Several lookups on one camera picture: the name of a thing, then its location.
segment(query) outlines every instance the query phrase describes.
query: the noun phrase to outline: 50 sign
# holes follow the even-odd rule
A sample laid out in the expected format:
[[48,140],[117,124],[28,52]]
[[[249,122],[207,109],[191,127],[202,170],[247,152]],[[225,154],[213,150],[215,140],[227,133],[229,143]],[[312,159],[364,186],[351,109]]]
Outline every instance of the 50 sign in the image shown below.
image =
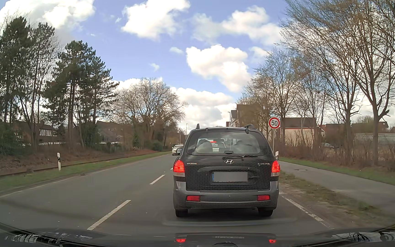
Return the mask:
[[280,127],[280,120],[276,117],[272,117],[269,119],[269,127],[271,127],[271,129],[278,129]]

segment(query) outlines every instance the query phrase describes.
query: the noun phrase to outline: sidewalk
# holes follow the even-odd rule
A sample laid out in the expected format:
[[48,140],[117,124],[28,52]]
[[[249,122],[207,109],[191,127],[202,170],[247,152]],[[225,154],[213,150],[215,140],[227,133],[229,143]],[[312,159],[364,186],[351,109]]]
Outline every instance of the sidewalk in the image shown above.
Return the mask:
[[343,193],[395,215],[394,185],[283,161],[279,161],[279,163],[283,172],[293,174],[332,191]]

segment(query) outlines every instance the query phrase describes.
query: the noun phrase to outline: street lamp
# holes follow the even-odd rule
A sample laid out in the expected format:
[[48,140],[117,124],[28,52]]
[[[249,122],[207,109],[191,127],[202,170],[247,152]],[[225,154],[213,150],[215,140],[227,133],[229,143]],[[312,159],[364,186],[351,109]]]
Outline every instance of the street lamp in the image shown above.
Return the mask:
[[231,127],[231,125],[233,124],[233,122],[231,121],[231,111],[228,112],[230,114],[230,125],[229,127]]

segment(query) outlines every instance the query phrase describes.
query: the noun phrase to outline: rear reflector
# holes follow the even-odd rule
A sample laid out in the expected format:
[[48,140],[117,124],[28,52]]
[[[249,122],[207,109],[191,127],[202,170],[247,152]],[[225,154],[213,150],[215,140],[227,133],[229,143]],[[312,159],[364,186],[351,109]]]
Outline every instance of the rear reflector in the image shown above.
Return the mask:
[[187,196],[187,201],[200,202],[200,196]]
[[184,162],[182,162],[181,160],[177,160],[173,165],[173,172],[185,172]]
[[278,164],[278,160],[275,160],[272,162],[272,168],[271,168],[271,177],[275,177],[280,175],[280,164]]
[[257,201],[268,201],[269,199],[271,199],[271,197],[269,195],[258,195],[257,196]]

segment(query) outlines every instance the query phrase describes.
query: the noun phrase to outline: rear window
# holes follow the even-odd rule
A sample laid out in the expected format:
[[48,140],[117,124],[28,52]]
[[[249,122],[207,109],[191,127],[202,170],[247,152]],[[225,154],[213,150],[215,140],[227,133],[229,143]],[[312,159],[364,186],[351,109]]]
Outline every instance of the rear window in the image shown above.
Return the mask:
[[241,130],[210,130],[194,132],[189,137],[187,153],[192,155],[268,154],[269,144],[260,133]]

